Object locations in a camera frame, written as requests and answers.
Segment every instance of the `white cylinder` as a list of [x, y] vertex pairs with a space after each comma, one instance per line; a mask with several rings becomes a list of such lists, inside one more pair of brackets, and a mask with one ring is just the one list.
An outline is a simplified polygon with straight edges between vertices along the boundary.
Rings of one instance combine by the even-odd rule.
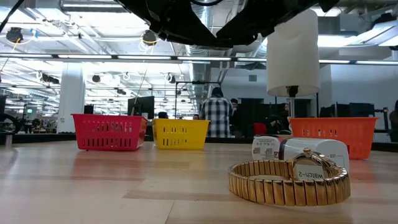
[[287, 86], [298, 86], [296, 96], [319, 91], [318, 17], [313, 10], [277, 26], [267, 49], [268, 94], [289, 96]]

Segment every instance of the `red basket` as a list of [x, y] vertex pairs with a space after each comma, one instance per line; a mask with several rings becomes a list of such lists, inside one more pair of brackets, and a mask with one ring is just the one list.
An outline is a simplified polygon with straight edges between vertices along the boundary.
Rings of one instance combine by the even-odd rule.
[[344, 142], [350, 159], [368, 159], [378, 118], [292, 118], [294, 137]]
[[135, 151], [144, 142], [148, 120], [142, 116], [73, 114], [82, 150]]

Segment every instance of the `watch face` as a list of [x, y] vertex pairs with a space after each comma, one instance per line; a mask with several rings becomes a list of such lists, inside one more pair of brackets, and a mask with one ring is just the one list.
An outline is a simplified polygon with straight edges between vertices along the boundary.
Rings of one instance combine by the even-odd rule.
[[309, 158], [295, 161], [293, 172], [298, 180], [315, 180], [329, 177], [328, 172], [321, 163]]

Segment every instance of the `desk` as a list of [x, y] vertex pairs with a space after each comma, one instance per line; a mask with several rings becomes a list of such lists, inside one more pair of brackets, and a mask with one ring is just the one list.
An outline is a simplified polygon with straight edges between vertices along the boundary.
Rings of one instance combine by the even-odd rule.
[[228, 191], [227, 168], [251, 159], [249, 144], [203, 151], [80, 151], [75, 141], [0, 151], [4, 223], [396, 223], [398, 154], [351, 161], [352, 196], [326, 207], [278, 207]]

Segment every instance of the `yellow basket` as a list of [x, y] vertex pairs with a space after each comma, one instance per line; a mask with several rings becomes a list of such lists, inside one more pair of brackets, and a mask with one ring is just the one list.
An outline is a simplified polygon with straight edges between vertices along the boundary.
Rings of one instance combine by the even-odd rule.
[[203, 149], [209, 122], [154, 119], [154, 141], [158, 149]]

